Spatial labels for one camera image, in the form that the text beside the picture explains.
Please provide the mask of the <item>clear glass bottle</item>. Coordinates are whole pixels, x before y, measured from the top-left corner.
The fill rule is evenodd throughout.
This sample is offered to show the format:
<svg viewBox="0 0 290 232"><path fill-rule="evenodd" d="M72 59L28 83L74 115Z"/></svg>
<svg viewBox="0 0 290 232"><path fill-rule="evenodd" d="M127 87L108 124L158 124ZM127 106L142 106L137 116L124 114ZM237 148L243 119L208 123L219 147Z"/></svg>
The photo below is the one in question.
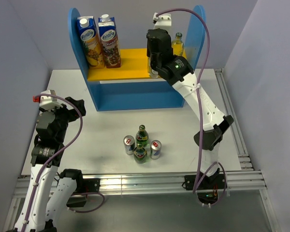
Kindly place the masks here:
<svg viewBox="0 0 290 232"><path fill-rule="evenodd" d="M150 78L158 78L159 74L157 71L153 70L150 65L150 57L147 58L147 71Z"/></svg>
<svg viewBox="0 0 290 232"><path fill-rule="evenodd" d="M182 41L182 33L177 32L175 39L172 41L173 54L182 56L184 53L184 43Z"/></svg>

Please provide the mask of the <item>energy drink can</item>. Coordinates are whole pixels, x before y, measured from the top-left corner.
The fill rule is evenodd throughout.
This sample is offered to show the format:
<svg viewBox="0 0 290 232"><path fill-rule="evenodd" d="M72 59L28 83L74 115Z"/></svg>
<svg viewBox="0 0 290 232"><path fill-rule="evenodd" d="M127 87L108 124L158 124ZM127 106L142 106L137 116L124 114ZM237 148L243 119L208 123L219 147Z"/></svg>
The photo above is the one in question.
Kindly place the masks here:
<svg viewBox="0 0 290 232"><path fill-rule="evenodd" d="M161 154L161 142L158 140L152 141L150 145L150 157L154 160L158 159Z"/></svg>
<svg viewBox="0 0 290 232"><path fill-rule="evenodd" d="M131 135L127 135L124 137L123 139L123 143L124 143L124 148L125 148L125 152L127 155L132 155L134 154L134 149L135 149L135 139L133 136Z"/></svg>

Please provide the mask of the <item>green glass bottle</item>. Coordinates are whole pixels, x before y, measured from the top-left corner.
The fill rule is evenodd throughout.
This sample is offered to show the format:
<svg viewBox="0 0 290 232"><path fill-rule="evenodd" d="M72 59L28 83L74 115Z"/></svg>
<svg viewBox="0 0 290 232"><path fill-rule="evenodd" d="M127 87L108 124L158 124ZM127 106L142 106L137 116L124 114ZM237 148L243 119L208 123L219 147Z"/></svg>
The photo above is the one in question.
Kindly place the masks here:
<svg viewBox="0 0 290 232"><path fill-rule="evenodd" d="M149 135L147 131L145 130L145 125L140 125L139 130L136 133L136 143L142 143L143 147L146 147L148 145Z"/></svg>
<svg viewBox="0 0 290 232"><path fill-rule="evenodd" d="M143 164L146 162L147 160L147 150L145 149L145 147L143 146L143 143L138 142L136 144L136 147L134 149L134 155L133 155L135 161L138 164Z"/></svg>

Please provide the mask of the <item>green glass bottle front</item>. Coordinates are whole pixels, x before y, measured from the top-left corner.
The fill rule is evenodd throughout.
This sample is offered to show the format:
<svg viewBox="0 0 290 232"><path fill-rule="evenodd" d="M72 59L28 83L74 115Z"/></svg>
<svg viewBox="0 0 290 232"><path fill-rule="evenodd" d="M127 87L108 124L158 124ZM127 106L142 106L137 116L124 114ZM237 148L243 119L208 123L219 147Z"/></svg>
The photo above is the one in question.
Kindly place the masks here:
<svg viewBox="0 0 290 232"><path fill-rule="evenodd" d="M136 144L136 147L134 149L134 155L133 155L135 161L138 164L143 164L146 162L147 160L147 150L145 149L145 147L143 146L143 143L138 142Z"/></svg>

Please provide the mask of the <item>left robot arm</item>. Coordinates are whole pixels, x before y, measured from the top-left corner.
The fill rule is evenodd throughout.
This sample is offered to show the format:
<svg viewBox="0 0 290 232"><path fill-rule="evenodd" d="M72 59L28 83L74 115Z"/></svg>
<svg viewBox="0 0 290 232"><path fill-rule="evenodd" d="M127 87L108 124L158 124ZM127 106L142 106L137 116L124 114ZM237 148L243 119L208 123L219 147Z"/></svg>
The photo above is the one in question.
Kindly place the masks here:
<svg viewBox="0 0 290 232"><path fill-rule="evenodd" d="M64 150L66 130L70 122L82 120L86 115L84 100L66 97L62 103L54 94L41 93L33 97L39 103L36 136L31 152L29 188L14 232L55 232L60 214L73 193L84 189L82 172L65 169L58 185L50 193Z"/></svg>

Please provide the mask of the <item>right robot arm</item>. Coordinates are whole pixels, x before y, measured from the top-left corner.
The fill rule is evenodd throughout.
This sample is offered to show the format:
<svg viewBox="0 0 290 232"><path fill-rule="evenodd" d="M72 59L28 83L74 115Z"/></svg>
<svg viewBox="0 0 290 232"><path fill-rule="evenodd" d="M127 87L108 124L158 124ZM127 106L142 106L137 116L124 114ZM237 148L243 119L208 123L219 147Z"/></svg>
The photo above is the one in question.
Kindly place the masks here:
<svg viewBox="0 0 290 232"><path fill-rule="evenodd" d="M184 98L200 122L200 130L193 137L199 147L193 190L199 185L211 188L222 168L218 162L219 144L234 119L213 103L200 84L201 74L195 74L187 59L173 54L171 37L166 30L150 29L146 38L150 67Z"/></svg>

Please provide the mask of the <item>blue and yellow wooden shelf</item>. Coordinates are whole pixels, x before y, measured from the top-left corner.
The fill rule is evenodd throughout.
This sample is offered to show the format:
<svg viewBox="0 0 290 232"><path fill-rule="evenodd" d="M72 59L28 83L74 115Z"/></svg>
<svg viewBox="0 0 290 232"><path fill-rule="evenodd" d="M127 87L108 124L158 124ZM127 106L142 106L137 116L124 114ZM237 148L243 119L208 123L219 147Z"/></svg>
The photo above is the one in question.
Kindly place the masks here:
<svg viewBox="0 0 290 232"><path fill-rule="evenodd" d="M71 8L68 13L68 30L71 46L83 75L92 101L97 111L141 110L160 108L181 108L184 98L165 80L152 82L128 82L128 75L135 76L143 71L145 52L137 59L136 50L132 57L119 69L91 69L82 49L77 31L77 18L80 13Z"/></svg>

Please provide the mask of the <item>grape juice carton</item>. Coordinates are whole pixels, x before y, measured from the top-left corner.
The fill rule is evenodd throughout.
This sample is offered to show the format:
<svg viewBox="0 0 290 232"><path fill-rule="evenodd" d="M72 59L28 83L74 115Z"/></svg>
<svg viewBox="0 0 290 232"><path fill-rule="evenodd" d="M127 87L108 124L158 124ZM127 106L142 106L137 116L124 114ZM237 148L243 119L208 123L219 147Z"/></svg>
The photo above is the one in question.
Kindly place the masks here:
<svg viewBox="0 0 290 232"><path fill-rule="evenodd" d="M121 55L115 18L103 14L98 18L98 29L106 68L121 67Z"/></svg>

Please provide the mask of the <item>pineapple juice carton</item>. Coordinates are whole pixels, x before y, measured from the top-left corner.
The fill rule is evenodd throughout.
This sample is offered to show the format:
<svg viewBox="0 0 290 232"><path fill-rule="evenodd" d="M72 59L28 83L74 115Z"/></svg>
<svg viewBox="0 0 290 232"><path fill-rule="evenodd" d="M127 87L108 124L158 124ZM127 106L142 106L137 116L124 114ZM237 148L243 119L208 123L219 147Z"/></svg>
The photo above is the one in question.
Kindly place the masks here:
<svg viewBox="0 0 290 232"><path fill-rule="evenodd" d="M83 51L85 53L89 66L94 69L103 69L105 67L105 64L94 17L78 17L77 28Z"/></svg>

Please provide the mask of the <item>aluminium frame rail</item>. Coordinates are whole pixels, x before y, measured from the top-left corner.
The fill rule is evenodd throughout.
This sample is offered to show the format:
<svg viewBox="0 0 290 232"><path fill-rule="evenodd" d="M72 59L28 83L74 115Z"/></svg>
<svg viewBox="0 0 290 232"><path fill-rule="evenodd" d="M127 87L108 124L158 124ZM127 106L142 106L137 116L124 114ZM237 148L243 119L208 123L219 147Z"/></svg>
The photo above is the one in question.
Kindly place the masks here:
<svg viewBox="0 0 290 232"><path fill-rule="evenodd" d="M262 172L254 170L251 163L222 72L204 70L201 84L217 107L234 118L218 151L228 190L259 190L269 230L281 232ZM80 70L53 70L47 88L62 97L84 99L87 111L79 137L64 151L59 172L73 168L82 170L84 179L99 178L99 190L104 195L189 193L181 184L185 175L197 170L199 149L193 136L199 126L186 103L182 108L98 112ZM123 138L135 134L136 126L142 123L149 128L150 140L162 142L162 153L156 161L149 158L152 161L137 164L125 154ZM112 132L118 136L110 151L105 151Z"/></svg>

